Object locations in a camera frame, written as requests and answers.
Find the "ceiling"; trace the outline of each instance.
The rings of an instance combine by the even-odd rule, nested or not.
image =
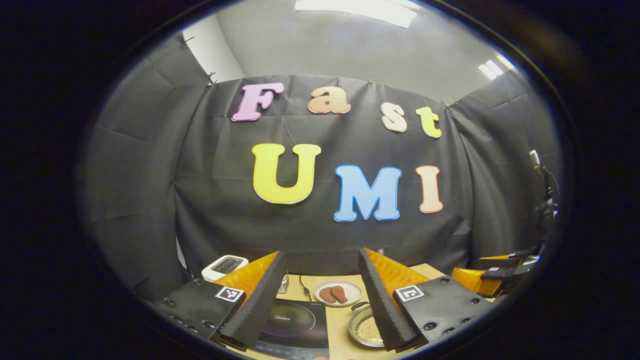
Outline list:
[[[498,52],[436,10],[417,10],[405,29],[347,13],[296,12],[294,5],[247,0],[218,13],[246,76],[368,78],[446,103],[490,81],[477,67]]]

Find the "pan handle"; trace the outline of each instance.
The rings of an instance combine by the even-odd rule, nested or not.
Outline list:
[[[357,308],[359,308],[360,306],[366,305],[368,304],[368,302],[363,301],[363,302],[359,302],[357,304],[355,304],[354,306],[351,306],[351,311],[356,311]]]

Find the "induction cooktop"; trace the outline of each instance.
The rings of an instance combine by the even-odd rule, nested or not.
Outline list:
[[[254,350],[295,360],[329,357],[324,303],[276,299]]]

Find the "wooden table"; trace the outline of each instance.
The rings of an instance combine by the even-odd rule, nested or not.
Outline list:
[[[421,264],[416,266],[411,266],[412,269],[417,271],[418,273],[428,277],[429,279],[435,279],[436,277],[444,276],[442,272],[439,272],[435,268],[427,265]],[[360,275],[346,275],[346,276],[302,276],[302,282],[305,286],[311,291],[311,299],[314,301],[318,301],[314,296],[314,289],[317,285],[325,281],[332,280],[344,280],[350,281],[362,289],[362,298],[360,301],[369,301],[369,297],[367,296],[367,290],[365,289],[364,282],[362,281],[362,276]],[[298,275],[289,274],[289,289],[284,294],[278,294],[278,299],[285,300],[301,300],[308,301],[308,297],[305,292],[302,290],[302,286],[300,286],[300,277]],[[327,329],[329,334],[329,354],[331,360],[360,360],[360,359],[372,359],[372,360],[382,360],[382,359],[392,359],[405,352],[409,352],[412,349],[406,350],[405,352],[397,353],[394,350],[389,352],[385,351],[383,348],[368,348],[351,338],[349,334],[349,320],[353,316],[354,312],[351,311],[351,306],[344,307],[333,307],[326,306],[326,322]],[[270,356],[267,354],[263,354],[262,352],[256,352],[251,349],[247,349],[246,352],[237,351],[233,348],[229,348],[233,351],[239,352],[242,355],[258,359],[258,360],[272,360],[272,359],[280,359],[279,357]]]

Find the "foam letter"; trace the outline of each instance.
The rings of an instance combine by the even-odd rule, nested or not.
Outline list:
[[[406,131],[406,120],[404,119],[404,110],[400,105],[392,104],[391,102],[383,102],[380,105],[382,110],[382,124],[391,131],[397,131],[398,133],[404,133]]]
[[[278,186],[276,173],[278,157],[284,153],[284,146],[277,143],[260,143],[253,147],[255,168],[253,169],[253,189],[259,197],[275,204],[295,204],[309,196],[314,187],[314,168],[320,146],[299,144],[293,147],[298,154],[298,182],[290,188]]]
[[[371,216],[376,203],[378,210],[373,214],[376,220],[393,220],[400,217],[397,208],[398,179],[402,176],[400,169],[382,168],[372,187],[369,187],[360,167],[355,165],[339,166],[335,173],[342,179],[340,209],[333,215],[336,221],[354,221],[358,218],[353,211],[354,200],[365,220]]]
[[[252,84],[243,86],[242,90],[244,90],[244,95],[242,96],[238,112],[231,116],[232,121],[258,120],[262,115],[256,110],[258,104],[262,106],[262,109],[266,109],[271,105],[271,101],[273,101],[273,92],[268,90],[273,90],[279,94],[284,91],[284,84]],[[263,90],[267,90],[267,92],[261,95],[260,93],[262,93]]]
[[[438,114],[432,113],[429,106],[419,108],[415,110],[415,113],[420,115],[420,118],[422,119],[422,128],[427,135],[432,138],[439,138],[442,136],[442,131],[440,129],[436,129],[435,122],[440,121]]]
[[[422,178],[422,204],[420,211],[423,213],[437,213],[443,205],[438,196],[438,174],[440,169],[432,166],[423,166],[415,169]]]
[[[333,111],[336,114],[344,114],[351,110],[351,105],[347,103],[347,93],[341,88],[335,86],[317,88],[311,92],[311,96],[314,98],[309,101],[307,107],[312,113],[326,114]]]

